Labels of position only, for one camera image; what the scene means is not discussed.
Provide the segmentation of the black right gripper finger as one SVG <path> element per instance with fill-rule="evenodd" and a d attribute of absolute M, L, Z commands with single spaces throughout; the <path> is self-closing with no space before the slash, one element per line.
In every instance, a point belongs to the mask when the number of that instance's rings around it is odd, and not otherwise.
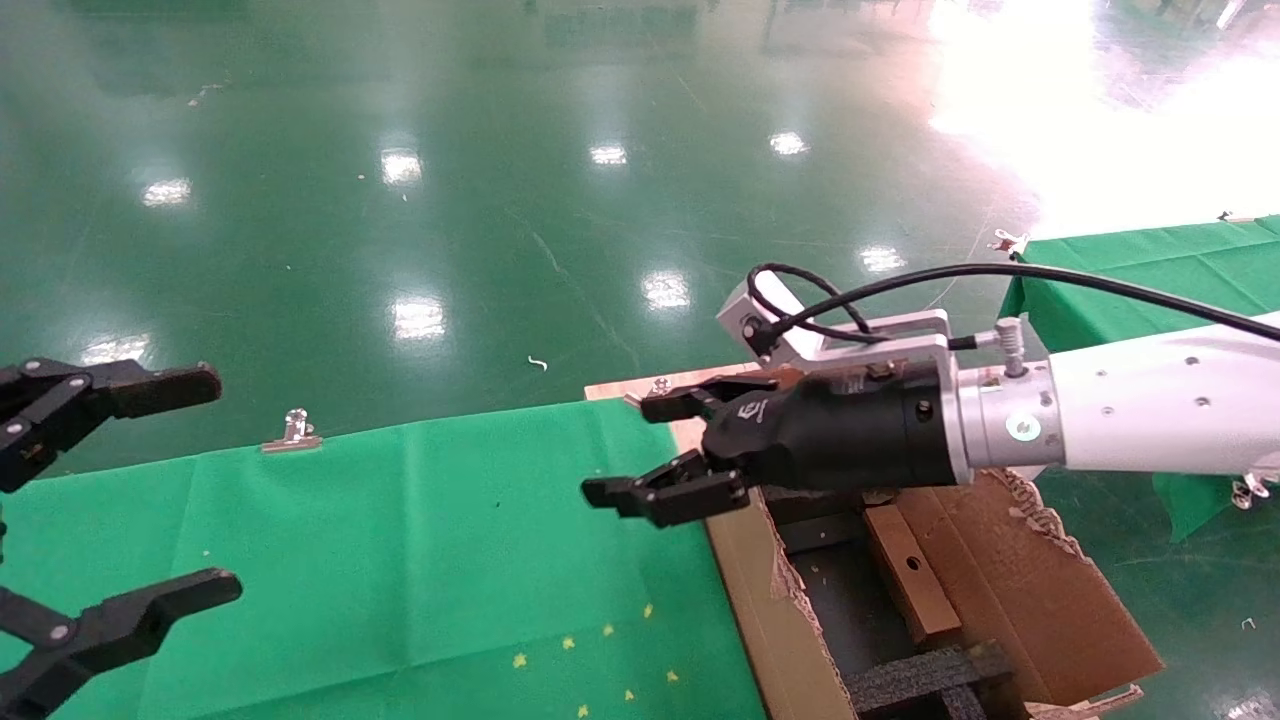
<path fill-rule="evenodd" d="M 640 400 L 640 414 L 652 424 L 703 419 L 709 427 L 731 421 L 759 424 L 771 400 L 781 393 L 777 379 L 763 375 L 716 375 Z"/>
<path fill-rule="evenodd" d="M 745 509 L 749 488 L 739 469 L 723 469 L 690 450 L 640 477 L 588 478 L 582 497 L 591 509 L 669 528 Z"/>

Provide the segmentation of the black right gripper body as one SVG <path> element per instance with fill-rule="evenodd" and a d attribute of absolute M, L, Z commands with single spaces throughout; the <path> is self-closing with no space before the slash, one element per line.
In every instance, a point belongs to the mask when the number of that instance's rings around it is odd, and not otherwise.
<path fill-rule="evenodd" d="M 852 493 L 956 486 L 936 369 L 887 380 L 805 375 L 754 389 L 707 419 L 705 459 L 750 486 Z"/>

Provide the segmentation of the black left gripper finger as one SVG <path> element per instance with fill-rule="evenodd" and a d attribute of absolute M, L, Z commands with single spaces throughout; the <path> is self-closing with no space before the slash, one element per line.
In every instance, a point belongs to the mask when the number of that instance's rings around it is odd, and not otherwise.
<path fill-rule="evenodd" d="M 8 588 L 4 635 L 29 652 L 1 675 L 5 719 L 47 719 L 96 676 L 152 657 L 182 619 L 236 602 L 241 579 L 200 570 L 113 596 L 70 618 Z"/>
<path fill-rule="evenodd" d="M 210 404 L 221 378 L 206 363 L 152 372 L 133 359 L 76 366 L 32 357 L 1 369 L 1 489 L 15 493 L 111 419 Z"/>

